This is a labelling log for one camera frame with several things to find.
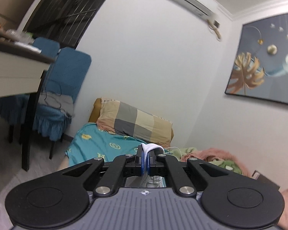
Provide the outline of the white desk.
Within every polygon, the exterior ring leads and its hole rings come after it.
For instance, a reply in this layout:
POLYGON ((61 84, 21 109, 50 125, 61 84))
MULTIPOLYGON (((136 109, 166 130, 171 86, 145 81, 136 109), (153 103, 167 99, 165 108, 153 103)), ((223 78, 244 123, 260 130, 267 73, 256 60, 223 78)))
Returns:
POLYGON ((55 60, 0 38, 0 98, 29 94, 22 140, 22 169, 29 170, 31 134, 38 103, 50 65, 55 60))

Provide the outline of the framed leaf painting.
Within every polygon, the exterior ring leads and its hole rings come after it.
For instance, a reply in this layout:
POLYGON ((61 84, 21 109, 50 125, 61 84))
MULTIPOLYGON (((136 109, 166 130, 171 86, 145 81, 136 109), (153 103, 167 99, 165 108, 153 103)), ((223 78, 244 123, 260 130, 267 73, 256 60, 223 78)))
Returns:
POLYGON ((288 104, 288 13, 243 25, 225 92, 288 104))

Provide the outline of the green and pink fleece blanket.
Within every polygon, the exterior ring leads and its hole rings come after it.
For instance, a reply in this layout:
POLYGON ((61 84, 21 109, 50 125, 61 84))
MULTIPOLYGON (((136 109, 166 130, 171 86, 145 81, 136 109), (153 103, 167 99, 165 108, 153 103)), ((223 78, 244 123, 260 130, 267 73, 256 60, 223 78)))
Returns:
POLYGON ((202 151, 194 147, 190 148, 165 148, 165 153, 175 156, 179 161, 186 162, 187 159, 194 157, 229 171, 250 177, 248 168, 233 154, 222 149, 209 148, 202 151))

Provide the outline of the brown wooden headboard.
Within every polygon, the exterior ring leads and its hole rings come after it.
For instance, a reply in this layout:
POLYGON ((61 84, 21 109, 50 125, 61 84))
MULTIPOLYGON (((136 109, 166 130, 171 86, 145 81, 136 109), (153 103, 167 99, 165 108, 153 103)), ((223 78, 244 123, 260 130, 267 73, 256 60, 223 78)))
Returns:
POLYGON ((93 110, 91 112, 88 122, 96 123, 100 116, 100 111, 101 111, 101 98, 97 98, 96 101, 94 102, 93 110))

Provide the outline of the blue covered chair far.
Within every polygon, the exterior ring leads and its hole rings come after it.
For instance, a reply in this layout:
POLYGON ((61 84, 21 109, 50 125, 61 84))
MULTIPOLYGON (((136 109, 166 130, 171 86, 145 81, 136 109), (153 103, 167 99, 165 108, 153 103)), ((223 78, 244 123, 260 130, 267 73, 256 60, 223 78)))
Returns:
POLYGON ((41 50, 41 54, 49 58, 56 58, 60 50, 60 44, 54 40, 38 37, 34 40, 32 46, 41 50))

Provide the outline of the checkered pillow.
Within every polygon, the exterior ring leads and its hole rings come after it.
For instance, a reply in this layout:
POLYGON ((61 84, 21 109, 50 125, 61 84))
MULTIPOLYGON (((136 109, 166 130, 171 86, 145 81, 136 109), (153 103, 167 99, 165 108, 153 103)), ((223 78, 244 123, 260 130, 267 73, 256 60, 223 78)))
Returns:
POLYGON ((174 136, 172 122, 127 103, 107 98, 101 98, 97 126, 112 134, 132 136, 165 148, 170 146, 174 136))

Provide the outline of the white t-shirt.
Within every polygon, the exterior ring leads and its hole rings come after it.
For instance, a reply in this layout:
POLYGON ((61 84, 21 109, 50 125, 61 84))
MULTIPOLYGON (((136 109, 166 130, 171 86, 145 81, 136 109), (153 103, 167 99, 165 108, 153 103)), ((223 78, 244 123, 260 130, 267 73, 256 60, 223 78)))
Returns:
POLYGON ((143 157, 144 157, 144 160, 147 159, 147 156, 148 156, 148 153, 150 151, 155 151, 157 150, 157 152, 159 154, 164 154, 164 149, 162 146, 160 145, 157 145, 157 144, 154 144, 154 143, 148 143, 148 144, 144 144, 144 143, 141 143, 141 148, 142 148, 142 151, 143 151, 143 157))

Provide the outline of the blue covered chair near bed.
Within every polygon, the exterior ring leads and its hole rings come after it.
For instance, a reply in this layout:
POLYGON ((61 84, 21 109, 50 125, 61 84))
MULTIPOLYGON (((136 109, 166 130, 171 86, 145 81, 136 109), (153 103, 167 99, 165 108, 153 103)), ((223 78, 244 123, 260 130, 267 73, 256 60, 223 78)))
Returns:
MULTIPOLYGON (((55 63, 51 65, 42 92, 71 96, 75 106, 90 64, 90 55, 69 47, 62 48, 55 63)), ((67 117, 60 110, 38 103, 33 130, 56 142, 62 137, 71 121, 72 117, 67 117)))

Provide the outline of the grey cloth on chair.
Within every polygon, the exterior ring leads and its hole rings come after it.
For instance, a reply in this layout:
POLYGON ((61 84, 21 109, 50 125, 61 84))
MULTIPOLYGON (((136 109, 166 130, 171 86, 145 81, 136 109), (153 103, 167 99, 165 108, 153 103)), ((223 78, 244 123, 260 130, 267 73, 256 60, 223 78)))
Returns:
POLYGON ((74 101, 71 96, 46 91, 41 93, 38 103, 60 110, 67 117, 74 117, 74 101))

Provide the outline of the teal patterned bed sheet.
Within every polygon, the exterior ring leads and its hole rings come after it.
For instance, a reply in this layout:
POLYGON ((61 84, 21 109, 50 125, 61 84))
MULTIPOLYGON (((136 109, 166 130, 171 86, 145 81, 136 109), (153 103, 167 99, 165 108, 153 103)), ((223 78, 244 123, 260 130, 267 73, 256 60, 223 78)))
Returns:
POLYGON ((162 147, 169 147, 171 137, 162 137, 159 140, 145 140, 139 136, 126 134, 111 134, 99 129, 95 123, 87 123, 77 131, 65 155, 68 158, 68 166, 72 167, 95 157, 101 157, 104 161, 113 161, 116 156, 136 154, 137 147, 141 144, 155 143, 162 147))

